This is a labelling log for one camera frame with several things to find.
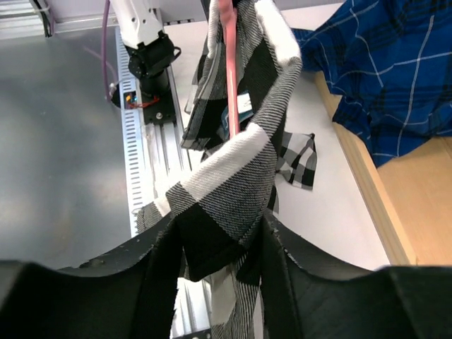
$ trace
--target wooden board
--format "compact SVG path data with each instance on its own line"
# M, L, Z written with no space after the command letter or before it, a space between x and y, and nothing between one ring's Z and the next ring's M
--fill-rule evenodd
M330 117L340 96L316 85ZM435 138L375 168L363 142L334 128L392 264L452 265L452 138Z

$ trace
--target white table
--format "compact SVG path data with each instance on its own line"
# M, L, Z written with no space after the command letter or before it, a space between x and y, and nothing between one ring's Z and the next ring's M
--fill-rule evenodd
M294 28L316 29L339 7L325 5L284 11ZM165 28L182 55L174 63L179 102L186 104L207 24L189 23ZM184 114L184 122L189 120ZM328 253L355 265L376 269L388 264L374 224L364 204L344 152L309 74L302 74L287 113L286 130L316 134L318 164L314 190L306 191L276 177L280 220L291 230ZM200 154L191 153L192 163Z

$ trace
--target red clothes hanger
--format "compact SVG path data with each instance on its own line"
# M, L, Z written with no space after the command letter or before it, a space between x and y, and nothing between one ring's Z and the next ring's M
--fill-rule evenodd
M230 138L232 138L240 132L235 68L237 9L233 7L232 0L219 0L218 6L226 45L227 106L229 111L229 133Z

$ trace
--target clothing tag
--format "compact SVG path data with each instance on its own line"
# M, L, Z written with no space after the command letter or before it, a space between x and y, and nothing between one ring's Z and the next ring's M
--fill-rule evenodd
M251 107L251 99L248 92L244 92L237 96L237 108L239 110L239 123L253 116L253 110ZM229 112L228 107L225 108L221 114L222 133L221 137L224 140L229 139Z

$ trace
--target blue plaid fabric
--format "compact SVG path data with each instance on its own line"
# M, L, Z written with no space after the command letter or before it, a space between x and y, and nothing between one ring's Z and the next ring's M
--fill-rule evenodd
M376 166L452 136L452 0L347 0L319 29L294 33L303 69L343 96L333 121Z

